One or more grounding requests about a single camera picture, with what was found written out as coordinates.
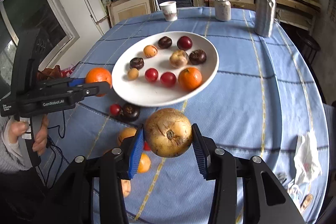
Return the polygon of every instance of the silver bottle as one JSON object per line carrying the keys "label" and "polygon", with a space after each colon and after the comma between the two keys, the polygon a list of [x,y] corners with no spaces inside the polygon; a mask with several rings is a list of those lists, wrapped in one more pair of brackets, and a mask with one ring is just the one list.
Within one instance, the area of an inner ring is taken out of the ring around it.
{"label": "silver bottle", "polygon": [[275,0],[256,0],[254,30],[258,35],[272,35],[275,8]]}

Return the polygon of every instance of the aluminum can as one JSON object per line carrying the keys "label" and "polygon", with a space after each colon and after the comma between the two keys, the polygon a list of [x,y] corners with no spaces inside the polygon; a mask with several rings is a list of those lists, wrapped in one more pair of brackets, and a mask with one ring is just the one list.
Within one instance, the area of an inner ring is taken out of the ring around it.
{"label": "aluminum can", "polygon": [[231,3],[228,0],[215,0],[215,14],[217,20],[231,20]]}

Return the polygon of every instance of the metal screw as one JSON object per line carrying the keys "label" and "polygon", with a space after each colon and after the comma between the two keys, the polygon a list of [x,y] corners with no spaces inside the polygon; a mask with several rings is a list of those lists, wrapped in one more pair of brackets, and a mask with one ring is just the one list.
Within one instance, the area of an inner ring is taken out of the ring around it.
{"label": "metal screw", "polygon": [[77,162],[77,163],[80,163],[80,162],[83,162],[83,161],[84,161],[84,157],[83,156],[77,156],[75,158],[75,162]]}
{"label": "metal screw", "polygon": [[256,164],[261,163],[261,158],[258,157],[258,156],[254,156],[254,157],[252,158],[252,160],[253,160]]}
{"label": "metal screw", "polygon": [[119,155],[122,152],[121,148],[116,147],[112,149],[112,154],[113,155]]}
{"label": "metal screw", "polygon": [[224,155],[225,150],[224,150],[223,148],[216,148],[216,149],[215,149],[215,153],[216,153],[217,155]]}

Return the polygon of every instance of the paper cup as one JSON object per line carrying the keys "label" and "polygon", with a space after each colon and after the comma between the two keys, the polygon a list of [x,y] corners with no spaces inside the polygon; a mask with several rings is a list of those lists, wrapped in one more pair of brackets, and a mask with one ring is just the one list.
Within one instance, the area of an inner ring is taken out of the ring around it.
{"label": "paper cup", "polygon": [[166,21],[175,21],[177,19],[176,1],[166,1],[159,6],[163,11]]}

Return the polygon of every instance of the white plate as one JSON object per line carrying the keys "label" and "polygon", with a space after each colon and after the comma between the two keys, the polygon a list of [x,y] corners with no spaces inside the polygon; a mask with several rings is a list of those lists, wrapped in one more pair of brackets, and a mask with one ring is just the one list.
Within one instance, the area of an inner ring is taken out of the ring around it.
{"label": "white plate", "polygon": [[[187,50],[190,54],[192,51],[202,49],[207,55],[207,61],[201,65],[188,64],[182,68],[175,69],[169,63],[171,54],[178,50],[177,41],[182,36],[188,36],[193,42],[191,49]],[[161,49],[158,47],[158,40],[161,37],[170,37],[173,44],[168,49]],[[157,47],[157,55],[152,58],[146,58],[143,49],[147,45],[154,45]],[[134,57],[142,57],[144,60],[144,67],[139,70],[139,77],[136,80],[130,81],[127,78],[129,71],[129,62]],[[192,96],[198,94],[206,88],[213,80],[219,66],[219,56],[215,46],[206,38],[191,32],[163,32],[146,37],[129,49],[127,49],[116,62],[112,71],[112,83],[115,92],[125,101],[138,106],[158,107],[167,106],[182,102]],[[202,74],[202,85],[192,92],[184,91],[179,83],[179,73],[186,67],[196,67]],[[149,83],[145,79],[145,72],[149,68],[155,68],[159,72],[159,77],[154,83]],[[161,75],[171,71],[176,75],[176,85],[172,88],[166,88],[160,81]]]}

